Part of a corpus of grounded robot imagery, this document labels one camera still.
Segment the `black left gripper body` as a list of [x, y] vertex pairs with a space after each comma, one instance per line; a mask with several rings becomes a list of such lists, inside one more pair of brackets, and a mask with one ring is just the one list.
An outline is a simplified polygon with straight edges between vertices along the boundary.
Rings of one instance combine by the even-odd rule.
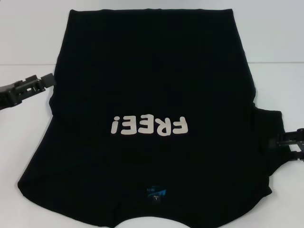
[[0, 108], [6, 109], [22, 103], [22, 97], [16, 92], [22, 81], [0, 87]]

